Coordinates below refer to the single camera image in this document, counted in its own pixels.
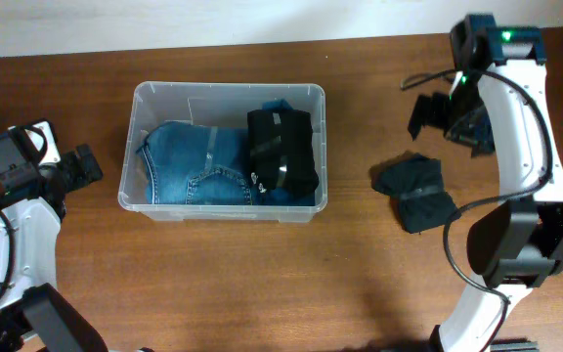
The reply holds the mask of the dark blue jeans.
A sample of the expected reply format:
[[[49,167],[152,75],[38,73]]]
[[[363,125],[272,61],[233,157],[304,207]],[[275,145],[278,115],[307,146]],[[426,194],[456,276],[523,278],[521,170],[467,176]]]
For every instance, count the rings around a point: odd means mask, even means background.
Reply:
[[[169,121],[136,150],[150,204],[253,205],[245,129]]]

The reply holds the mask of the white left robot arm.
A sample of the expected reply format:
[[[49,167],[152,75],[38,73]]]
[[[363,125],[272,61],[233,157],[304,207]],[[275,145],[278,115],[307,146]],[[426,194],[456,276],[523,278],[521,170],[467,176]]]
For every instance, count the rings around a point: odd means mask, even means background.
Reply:
[[[48,121],[0,135],[0,351],[37,337],[46,351],[105,351],[57,290],[56,242],[67,194],[101,180],[87,145],[60,154]]]

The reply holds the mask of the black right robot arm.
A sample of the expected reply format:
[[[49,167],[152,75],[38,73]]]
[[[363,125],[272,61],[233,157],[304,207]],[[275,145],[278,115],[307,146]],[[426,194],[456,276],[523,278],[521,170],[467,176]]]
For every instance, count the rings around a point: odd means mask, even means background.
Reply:
[[[440,128],[447,140],[494,153],[499,193],[467,236],[471,273],[431,351],[534,351],[528,340],[500,342],[513,308],[563,271],[563,166],[547,109],[547,55],[534,26],[500,26],[469,14],[450,33],[448,94],[421,96],[409,122]]]

